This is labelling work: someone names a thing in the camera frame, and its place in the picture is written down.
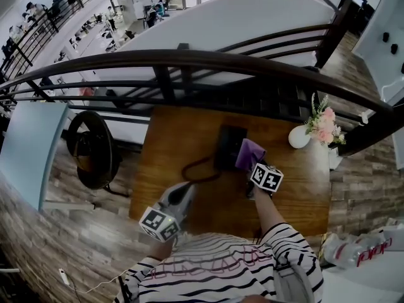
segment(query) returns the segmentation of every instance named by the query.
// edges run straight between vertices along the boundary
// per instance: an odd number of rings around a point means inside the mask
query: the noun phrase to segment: desk
[[[222,124],[248,129],[247,137],[266,149],[265,160],[284,178],[273,200],[280,213],[303,235],[325,233],[330,205],[328,151],[310,141],[295,150],[288,134],[296,124],[212,110],[155,107],[135,177],[129,216],[139,220],[169,186],[183,181],[181,169],[214,154]],[[210,176],[213,162],[191,169],[193,178]],[[221,232],[252,238],[259,229],[254,201],[245,197],[246,173],[223,172],[197,185],[189,211],[187,231]]]
[[[0,153],[0,171],[36,210],[92,210],[91,203],[45,201],[56,144],[68,118],[65,103],[18,102]]]
[[[364,1],[363,0],[352,0],[354,3],[356,3],[360,8],[362,7]]]

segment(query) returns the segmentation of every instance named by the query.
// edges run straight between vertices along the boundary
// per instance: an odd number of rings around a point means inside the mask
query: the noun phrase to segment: plastic bottle
[[[324,243],[324,258],[338,267],[357,267],[360,254],[366,250],[360,244],[342,241],[336,234],[331,234]]]
[[[350,242],[361,245],[368,250],[373,250],[375,247],[383,245],[385,241],[383,234],[361,234]]]

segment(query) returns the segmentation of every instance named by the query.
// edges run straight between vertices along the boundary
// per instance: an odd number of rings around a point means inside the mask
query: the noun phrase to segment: white vase
[[[303,148],[309,143],[310,136],[306,134],[306,129],[307,127],[305,124],[292,129],[289,133],[290,146],[294,148]]]

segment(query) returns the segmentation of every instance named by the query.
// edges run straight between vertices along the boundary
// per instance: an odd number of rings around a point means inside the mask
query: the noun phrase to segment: purple cloth
[[[244,138],[240,147],[239,156],[235,166],[242,170],[252,170],[255,165],[264,159],[266,150],[250,139]]]

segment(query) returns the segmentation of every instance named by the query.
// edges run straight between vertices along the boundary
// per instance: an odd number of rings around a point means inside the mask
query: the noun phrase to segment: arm
[[[160,262],[171,255],[174,238],[167,242],[157,242],[151,245],[150,255],[128,269],[124,279],[124,288],[130,302],[139,296],[139,284]],[[114,303],[124,303],[122,290],[116,295]]]
[[[289,266],[300,279],[308,280],[307,285],[303,281],[306,291],[312,292],[316,303],[320,302],[323,296],[323,274],[310,245],[300,233],[285,222],[272,199],[256,186],[254,197],[264,235],[261,243],[272,248],[280,266]]]
[[[263,234],[267,233],[273,226],[285,223],[285,220],[273,204],[272,199],[257,186],[254,186],[254,197]]]

